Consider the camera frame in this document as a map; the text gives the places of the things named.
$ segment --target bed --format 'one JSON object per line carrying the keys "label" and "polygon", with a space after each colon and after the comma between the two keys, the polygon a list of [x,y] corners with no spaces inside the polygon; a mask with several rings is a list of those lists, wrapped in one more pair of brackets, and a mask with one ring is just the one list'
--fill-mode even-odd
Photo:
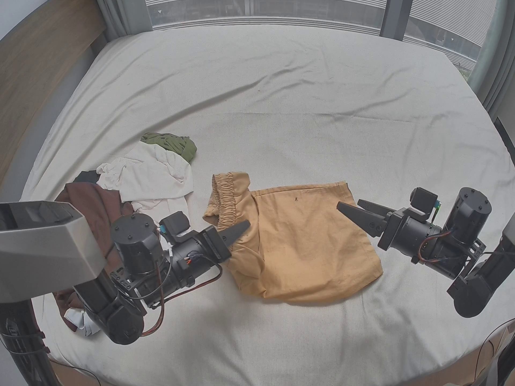
{"label": "bed", "polygon": [[[201,216],[211,175],[246,171],[254,190],[346,180],[357,200],[439,195],[443,224],[463,186],[492,214],[489,248],[515,211],[515,170],[489,116],[444,54],[376,36],[278,25],[192,27],[109,43],[38,154],[22,199],[54,199],[81,170],[123,155],[144,132],[188,135]],[[53,358],[119,386],[395,385],[448,366],[515,316],[515,275],[476,318],[461,318],[451,281],[396,250],[384,274],[329,305],[242,295],[228,273],[166,305],[158,333],[134,344],[84,338],[52,295],[34,299]],[[205,275],[213,277],[214,271]],[[150,327],[159,311],[149,311]]]}

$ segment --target curtain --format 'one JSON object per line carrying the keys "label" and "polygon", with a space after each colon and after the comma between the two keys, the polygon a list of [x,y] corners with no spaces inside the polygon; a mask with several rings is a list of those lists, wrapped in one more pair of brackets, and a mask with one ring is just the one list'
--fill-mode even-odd
{"label": "curtain", "polygon": [[106,21],[107,41],[152,31],[145,0],[97,0]]}
{"label": "curtain", "polygon": [[514,58],[515,0],[497,0],[494,19],[469,78],[470,87],[492,120],[499,115],[503,98],[512,85]]}

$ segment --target white cloth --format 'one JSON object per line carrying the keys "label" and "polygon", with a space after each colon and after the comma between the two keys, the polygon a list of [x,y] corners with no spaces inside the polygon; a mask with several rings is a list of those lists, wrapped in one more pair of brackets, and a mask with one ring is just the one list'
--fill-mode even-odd
{"label": "white cloth", "polygon": [[[515,211],[510,156],[459,71],[438,51],[393,39],[270,25],[117,39],[56,121],[24,199],[53,199],[146,131],[195,140],[196,230],[206,227],[211,175],[232,170],[248,172],[254,190],[345,179],[356,199],[396,209],[421,186],[442,202],[439,225],[460,188],[473,187],[492,203],[480,234],[489,250]],[[36,317],[53,357],[124,386],[389,386],[451,364],[515,316],[515,274],[466,319],[446,293],[451,280],[371,241],[384,274],[322,307],[244,296],[224,273],[166,303],[159,331],[128,346],[74,336],[52,295],[44,312],[34,300]],[[158,316],[149,311],[146,327]]]}
{"label": "white cloth", "polygon": [[190,215],[184,196],[193,191],[192,169],[173,151],[138,142],[122,158],[98,166],[97,173],[100,187],[119,190],[122,203],[132,202],[155,222],[180,210]]}
{"label": "white cloth", "polygon": [[94,335],[100,330],[84,309],[70,307],[64,312],[64,318],[77,326],[77,329],[80,329],[84,333],[84,336]]}

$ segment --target wooden headboard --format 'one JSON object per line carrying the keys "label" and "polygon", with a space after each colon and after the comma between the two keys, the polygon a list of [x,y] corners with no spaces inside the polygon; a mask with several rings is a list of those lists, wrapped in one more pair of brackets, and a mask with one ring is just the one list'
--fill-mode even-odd
{"label": "wooden headboard", "polygon": [[0,184],[31,119],[105,28],[96,0],[49,0],[0,40]]}

